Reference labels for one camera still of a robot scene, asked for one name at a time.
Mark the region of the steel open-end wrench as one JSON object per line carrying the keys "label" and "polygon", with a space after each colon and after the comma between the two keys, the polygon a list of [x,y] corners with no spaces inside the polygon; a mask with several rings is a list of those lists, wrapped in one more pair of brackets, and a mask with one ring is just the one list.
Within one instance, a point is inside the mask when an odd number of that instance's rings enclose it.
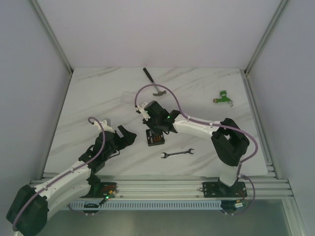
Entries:
{"label": "steel open-end wrench", "polygon": [[161,158],[162,159],[166,159],[170,156],[175,156],[175,155],[181,155],[181,154],[194,154],[194,149],[190,148],[186,151],[181,151],[181,152],[174,152],[174,153],[166,153],[166,152],[162,152],[161,153]]}

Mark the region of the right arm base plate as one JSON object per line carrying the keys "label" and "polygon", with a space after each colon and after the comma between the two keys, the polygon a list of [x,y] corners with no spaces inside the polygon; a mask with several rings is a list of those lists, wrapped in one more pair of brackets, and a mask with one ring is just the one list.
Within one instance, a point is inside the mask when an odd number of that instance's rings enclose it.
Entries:
{"label": "right arm base plate", "polygon": [[244,182],[235,182],[231,187],[217,182],[203,182],[199,191],[205,198],[242,198],[247,197],[247,189]]}

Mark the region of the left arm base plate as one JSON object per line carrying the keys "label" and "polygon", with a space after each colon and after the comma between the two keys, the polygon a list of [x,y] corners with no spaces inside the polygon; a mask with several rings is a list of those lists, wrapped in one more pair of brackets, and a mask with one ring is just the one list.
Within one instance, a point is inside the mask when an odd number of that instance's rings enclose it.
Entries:
{"label": "left arm base plate", "polygon": [[109,195],[110,191],[115,191],[117,188],[116,182],[99,182],[92,184],[89,192],[80,198],[104,198]]}

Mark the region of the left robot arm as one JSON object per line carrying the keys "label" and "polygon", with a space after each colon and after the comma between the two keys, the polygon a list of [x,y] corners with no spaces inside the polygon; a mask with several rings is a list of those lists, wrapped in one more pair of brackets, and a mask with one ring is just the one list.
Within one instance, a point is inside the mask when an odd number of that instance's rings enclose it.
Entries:
{"label": "left robot arm", "polygon": [[102,197],[102,184],[96,173],[137,137],[121,125],[118,129],[122,136],[111,129],[100,132],[94,144],[66,171],[35,187],[28,184],[21,187],[6,214],[13,229],[24,236],[35,236],[54,214],[72,201]]}

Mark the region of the clear fuse box lid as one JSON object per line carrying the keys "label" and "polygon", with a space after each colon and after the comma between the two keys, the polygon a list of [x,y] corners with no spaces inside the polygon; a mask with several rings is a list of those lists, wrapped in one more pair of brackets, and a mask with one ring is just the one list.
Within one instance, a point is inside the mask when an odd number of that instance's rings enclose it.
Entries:
{"label": "clear fuse box lid", "polygon": [[132,91],[124,91],[121,96],[121,102],[127,104],[133,104],[136,93]]}

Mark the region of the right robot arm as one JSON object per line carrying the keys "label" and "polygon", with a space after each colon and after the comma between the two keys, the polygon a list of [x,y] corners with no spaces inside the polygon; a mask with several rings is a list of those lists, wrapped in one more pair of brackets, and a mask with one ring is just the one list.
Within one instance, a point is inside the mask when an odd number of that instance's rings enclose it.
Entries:
{"label": "right robot arm", "polygon": [[184,117],[178,110],[168,112],[156,101],[136,106],[137,113],[143,116],[143,123],[156,135],[184,133],[212,142],[218,158],[222,162],[218,191],[229,196],[235,191],[237,172],[241,157],[250,144],[245,134],[229,118],[224,121],[201,121]]}

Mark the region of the claw hammer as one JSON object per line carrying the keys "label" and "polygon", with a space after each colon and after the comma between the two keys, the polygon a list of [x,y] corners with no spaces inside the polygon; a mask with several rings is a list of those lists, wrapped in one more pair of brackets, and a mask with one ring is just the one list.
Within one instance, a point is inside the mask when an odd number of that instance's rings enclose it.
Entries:
{"label": "claw hammer", "polygon": [[154,88],[156,89],[156,93],[153,93],[153,96],[163,96],[164,94],[166,94],[166,91],[161,91],[158,86],[155,84],[152,76],[150,75],[150,73],[148,72],[147,68],[143,68],[144,73],[146,74],[146,76],[148,77],[148,79],[150,80],[151,84],[154,86]]}

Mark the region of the black fuse box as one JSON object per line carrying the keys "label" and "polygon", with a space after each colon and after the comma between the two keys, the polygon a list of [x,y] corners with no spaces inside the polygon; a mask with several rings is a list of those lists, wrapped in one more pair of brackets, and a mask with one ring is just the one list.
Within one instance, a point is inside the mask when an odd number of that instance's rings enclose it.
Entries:
{"label": "black fuse box", "polygon": [[155,134],[152,130],[147,129],[146,136],[147,136],[147,144],[149,147],[165,144],[163,132],[159,131],[157,134]]}

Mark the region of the aluminium frame rail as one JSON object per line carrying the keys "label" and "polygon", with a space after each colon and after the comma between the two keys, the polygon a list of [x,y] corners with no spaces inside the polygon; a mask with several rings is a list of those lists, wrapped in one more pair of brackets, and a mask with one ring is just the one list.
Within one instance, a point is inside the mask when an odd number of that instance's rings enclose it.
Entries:
{"label": "aluminium frame rail", "polygon": [[45,30],[46,35],[48,36],[52,46],[54,47],[56,53],[58,54],[60,60],[62,61],[63,65],[65,66],[67,72],[71,76],[73,74],[74,69],[70,65],[70,62],[64,52],[64,50],[61,47],[61,44],[59,43],[56,35],[54,34],[54,31],[52,27],[50,26],[50,23],[45,16],[40,4],[37,0],[29,0],[28,1],[32,10],[34,11],[35,15],[37,16],[38,20],[40,21],[40,24]]}

